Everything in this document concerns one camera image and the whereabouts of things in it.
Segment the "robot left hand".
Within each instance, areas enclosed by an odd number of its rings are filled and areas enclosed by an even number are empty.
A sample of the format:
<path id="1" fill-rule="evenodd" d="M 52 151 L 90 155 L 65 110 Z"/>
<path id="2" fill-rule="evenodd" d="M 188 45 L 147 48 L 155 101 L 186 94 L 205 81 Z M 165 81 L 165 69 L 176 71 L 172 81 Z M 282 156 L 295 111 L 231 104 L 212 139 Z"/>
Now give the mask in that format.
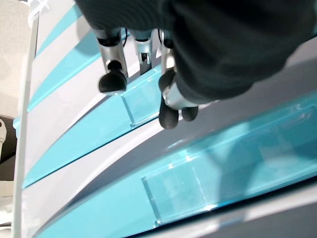
<path id="1" fill-rule="evenodd" d="M 313 36 L 314 0 L 79 0 L 101 43 L 113 30 L 160 29 L 176 68 L 159 80 L 159 122 L 192 121 L 198 106 L 248 91 L 279 72 Z"/>

